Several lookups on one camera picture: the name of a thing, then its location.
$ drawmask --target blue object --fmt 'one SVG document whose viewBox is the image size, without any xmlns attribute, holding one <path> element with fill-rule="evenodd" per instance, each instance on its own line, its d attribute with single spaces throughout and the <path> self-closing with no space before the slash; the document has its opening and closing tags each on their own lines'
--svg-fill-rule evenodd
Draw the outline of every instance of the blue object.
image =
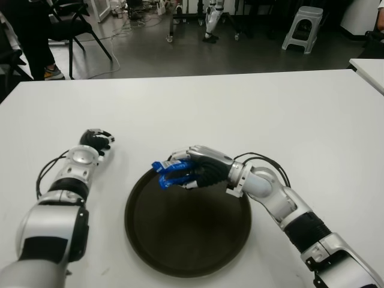
<svg viewBox="0 0 384 288">
<path fill-rule="evenodd" d="M 188 160 L 156 161 L 152 163 L 154 170 L 160 174 L 158 180 L 161 189 L 172 185 L 183 185 L 197 179 L 194 170 L 196 164 Z"/>
<path fill-rule="evenodd" d="M 157 173 L 166 174 L 172 171 L 187 170 L 194 167 L 192 161 L 185 160 L 171 160 L 171 161 L 155 161 L 152 167 Z"/>
</svg>

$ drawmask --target white plastic stool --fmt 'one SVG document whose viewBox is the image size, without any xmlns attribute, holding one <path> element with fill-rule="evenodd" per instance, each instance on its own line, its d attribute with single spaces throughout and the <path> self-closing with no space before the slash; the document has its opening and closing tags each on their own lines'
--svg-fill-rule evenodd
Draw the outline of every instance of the white plastic stool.
<svg viewBox="0 0 384 288">
<path fill-rule="evenodd" d="M 323 17 L 323 10 L 321 8 L 302 6 L 296 14 L 296 17 L 292 23 L 290 31 L 288 32 L 282 48 L 287 50 L 289 44 L 303 46 L 305 48 L 304 54 L 310 54 L 312 48 L 317 40 L 317 32 L 319 30 L 320 22 Z M 303 20 L 309 20 L 312 24 L 311 32 L 308 40 L 294 39 L 297 26 Z"/>
</svg>

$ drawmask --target blue package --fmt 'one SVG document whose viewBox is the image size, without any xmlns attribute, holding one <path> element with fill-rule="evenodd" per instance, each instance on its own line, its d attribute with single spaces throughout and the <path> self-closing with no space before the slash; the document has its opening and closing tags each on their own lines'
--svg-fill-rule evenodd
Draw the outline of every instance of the blue package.
<svg viewBox="0 0 384 288">
<path fill-rule="evenodd" d="M 187 174 L 177 175 L 177 173 L 161 174 L 158 180 L 161 189 L 166 190 L 172 185 L 183 185 L 197 179 L 197 175 L 193 171 L 186 172 Z"/>
<path fill-rule="evenodd" d="M 166 174 L 172 171 L 191 169 L 194 167 L 194 163 L 186 160 L 156 161 L 152 163 L 152 167 L 157 173 Z"/>
</svg>

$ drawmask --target wire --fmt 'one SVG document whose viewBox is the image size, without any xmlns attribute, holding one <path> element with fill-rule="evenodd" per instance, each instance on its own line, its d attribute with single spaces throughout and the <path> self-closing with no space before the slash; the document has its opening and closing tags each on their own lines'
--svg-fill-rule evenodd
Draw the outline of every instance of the wire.
<svg viewBox="0 0 384 288">
<path fill-rule="evenodd" d="M 118 38 L 124 38 L 124 37 L 127 37 L 130 32 L 133 30 L 133 29 L 136 29 L 136 28 L 149 28 L 149 27 L 154 27 L 156 25 L 159 25 L 160 22 L 163 20 L 162 18 L 158 17 L 158 18 L 153 18 L 152 16 L 150 15 L 147 15 L 149 16 L 149 19 L 144 19 L 143 21 L 141 20 L 138 20 L 138 25 L 137 26 L 132 26 L 132 23 L 129 23 L 127 24 L 128 22 L 128 19 L 124 22 L 124 24 L 120 27 L 120 29 L 115 29 L 112 31 L 113 35 L 111 37 L 106 37 L 105 39 L 109 38 L 109 41 L 110 41 L 110 45 L 111 45 L 111 50 L 112 50 L 112 56 L 114 57 L 114 59 L 116 60 L 117 64 L 118 64 L 118 67 L 114 70 L 111 70 L 111 71 L 106 71 L 106 72 L 102 72 L 102 73 L 99 73 L 99 74 L 96 74 L 96 75 L 93 75 L 91 77 L 89 77 L 88 79 L 93 79 L 95 77 L 98 77 L 98 76 L 101 76 L 101 75 L 105 75 L 105 74 L 109 74 L 109 73 L 114 73 L 114 72 L 117 72 L 121 69 L 121 65 L 120 65 L 120 62 L 119 60 L 117 59 L 116 55 L 115 55 L 115 51 L 114 51 L 114 48 L 113 48 L 113 39 L 115 37 L 118 37 Z M 146 26 L 146 23 L 151 21 L 152 19 L 158 19 L 159 21 L 157 23 L 155 23 L 154 25 L 150 25 L 150 26 Z"/>
<path fill-rule="evenodd" d="M 246 159 L 244 162 L 243 162 L 243 165 L 247 164 L 249 161 L 251 160 L 263 160 L 263 161 L 266 161 L 268 162 L 270 165 L 272 165 L 278 172 L 279 174 L 281 175 L 283 181 L 284 181 L 284 184 L 285 186 L 287 187 L 291 187 L 290 185 L 290 181 L 289 181 L 289 178 L 288 178 L 288 175 L 287 173 L 285 172 L 285 170 L 282 168 L 282 166 L 280 164 L 278 164 L 275 160 L 273 159 L 270 159 L 268 158 L 267 156 L 264 156 L 262 154 L 258 154 L 258 153 L 255 153 L 255 152 L 248 152 L 248 153 L 244 153 L 244 154 L 241 154 L 241 155 L 238 155 L 234 158 L 234 160 L 240 158 L 240 157 L 243 157 L 245 155 L 256 155 L 258 157 L 250 157 L 248 159 Z"/>
<path fill-rule="evenodd" d="M 120 66 L 120 62 L 119 60 L 117 59 L 116 55 L 115 55 L 115 52 L 113 50 L 113 37 L 109 40 L 110 41 L 110 45 L 111 45 L 111 48 L 112 48 L 112 56 L 114 57 L 114 59 L 116 60 L 117 64 L 118 64 L 118 68 L 117 69 L 114 69 L 114 70 L 111 70 L 111 71 L 107 71 L 107 72 L 102 72 L 102 73 L 99 73 L 99 74 L 96 74 L 96 75 L 93 75 L 91 77 L 89 77 L 88 79 L 92 79 L 92 78 L 95 78 L 97 76 L 101 76 L 101 75 L 105 75 L 105 74 L 109 74 L 109 73 L 114 73 L 114 72 L 117 72 L 120 70 L 121 66 Z"/>
<path fill-rule="evenodd" d="M 52 169 L 52 167 L 60 160 L 60 159 L 63 159 L 65 158 L 65 154 L 68 152 L 69 150 L 66 150 L 65 152 L 63 152 L 58 158 L 55 158 L 55 159 L 52 159 L 51 161 L 49 161 L 43 168 L 42 170 L 40 171 L 38 177 L 37 177 L 37 180 L 36 180 L 36 198 L 37 200 L 41 197 L 41 192 L 40 192 L 40 183 L 41 183 L 41 180 L 43 180 L 44 176 L 49 172 L 50 169 Z"/>
</svg>

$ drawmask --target black cable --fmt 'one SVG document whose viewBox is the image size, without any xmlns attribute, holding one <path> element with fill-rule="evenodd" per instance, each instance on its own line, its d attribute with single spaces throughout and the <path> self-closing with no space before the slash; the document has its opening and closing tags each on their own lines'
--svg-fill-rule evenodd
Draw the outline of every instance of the black cable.
<svg viewBox="0 0 384 288">
<path fill-rule="evenodd" d="M 285 186 L 287 187 L 291 187 L 290 186 L 290 181 L 289 181 L 289 178 L 288 178 L 288 175 L 287 173 L 285 172 L 285 170 L 282 168 L 282 166 L 280 164 L 278 164 L 275 160 L 273 159 L 270 159 L 268 158 L 267 156 L 264 156 L 262 154 L 259 154 L 259 153 L 255 153 L 255 152 L 248 152 L 248 153 L 244 153 L 244 154 L 241 154 L 241 155 L 238 155 L 234 158 L 234 160 L 240 158 L 240 157 L 243 157 L 245 155 L 256 155 L 258 157 L 251 157 L 251 158 L 248 158 L 246 159 L 243 164 L 245 165 L 247 162 L 249 162 L 250 160 L 263 160 L 263 161 L 266 161 L 268 162 L 270 165 L 272 165 L 278 172 L 279 174 L 281 175 L 283 181 L 284 181 L 284 184 Z"/>
<path fill-rule="evenodd" d="M 40 192 L 40 182 L 41 180 L 43 180 L 43 177 L 49 172 L 50 169 L 52 169 L 52 167 L 60 160 L 60 159 L 63 159 L 65 158 L 64 154 L 66 154 L 69 150 L 66 150 L 65 152 L 63 152 L 58 158 L 55 158 L 55 159 L 52 159 L 51 161 L 49 161 L 43 168 L 42 170 L 40 171 L 40 173 L 38 174 L 38 177 L 37 177 L 37 180 L 36 180 L 36 198 L 37 200 L 39 199 L 39 197 L 41 197 L 41 192 Z"/>
</svg>

